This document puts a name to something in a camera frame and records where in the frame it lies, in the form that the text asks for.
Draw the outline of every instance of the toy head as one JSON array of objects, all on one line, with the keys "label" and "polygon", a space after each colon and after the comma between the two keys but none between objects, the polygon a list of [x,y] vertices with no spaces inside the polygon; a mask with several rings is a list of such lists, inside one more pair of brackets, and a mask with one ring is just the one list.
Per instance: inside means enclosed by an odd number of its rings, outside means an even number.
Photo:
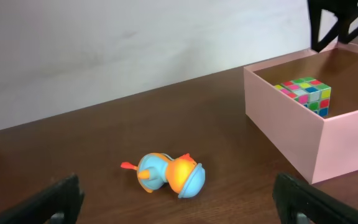
[{"label": "toy head", "polygon": [[166,176],[179,198],[189,198],[198,194],[203,187],[205,170],[189,154],[185,154],[169,163]]}]

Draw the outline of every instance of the black object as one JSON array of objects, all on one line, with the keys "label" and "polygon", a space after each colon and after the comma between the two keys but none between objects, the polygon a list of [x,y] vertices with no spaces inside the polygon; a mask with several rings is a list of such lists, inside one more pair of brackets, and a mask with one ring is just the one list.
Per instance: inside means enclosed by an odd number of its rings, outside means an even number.
[{"label": "black object", "polygon": [[84,193],[78,177],[71,175],[25,202],[0,214],[0,224],[74,224],[80,213]]},{"label": "black object", "polygon": [[273,199],[281,223],[358,223],[358,211],[288,174],[278,174]]},{"label": "black object", "polygon": [[[338,37],[338,41],[348,44],[358,36],[358,28],[349,33],[350,24],[358,18],[358,0],[308,0],[309,17],[311,27],[311,48],[317,52],[322,51],[327,45]],[[337,17],[337,22],[318,41],[321,11],[325,9]]]}]

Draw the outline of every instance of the rubik's cube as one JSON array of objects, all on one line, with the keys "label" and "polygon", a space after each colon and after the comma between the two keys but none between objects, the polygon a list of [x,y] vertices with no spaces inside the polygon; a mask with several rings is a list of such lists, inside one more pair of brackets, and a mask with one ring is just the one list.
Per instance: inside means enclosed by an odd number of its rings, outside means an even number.
[{"label": "rubik's cube", "polygon": [[288,81],[275,88],[320,116],[328,114],[331,87],[311,77]]}]

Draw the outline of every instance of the pink tray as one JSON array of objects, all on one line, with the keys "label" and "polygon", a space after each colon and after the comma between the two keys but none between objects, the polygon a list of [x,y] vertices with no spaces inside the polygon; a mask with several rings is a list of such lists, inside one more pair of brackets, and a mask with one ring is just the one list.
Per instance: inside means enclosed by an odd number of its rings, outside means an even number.
[{"label": "pink tray", "polygon": [[[334,44],[326,50],[335,48],[358,53],[356,44]],[[244,67],[247,116],[311,184],[358,170],[358,110],[324,119],[256,72],[315,54],[302,50]]]}]

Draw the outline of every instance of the orange and blue toy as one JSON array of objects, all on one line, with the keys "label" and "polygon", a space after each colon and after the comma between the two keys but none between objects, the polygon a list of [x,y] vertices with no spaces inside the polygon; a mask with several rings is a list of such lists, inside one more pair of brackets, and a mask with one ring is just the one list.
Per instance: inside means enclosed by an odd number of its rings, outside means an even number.
[{"label": "orange and blue toy", "polygon": [[189,154],[172,159],[164,153],[150,153],[144,156],[138,166],[123,162],[121,167],[137,171],[141,186],[151,193],[164,183],[169,183],[179,198],[194,197],[205,182],[205,170]]}]

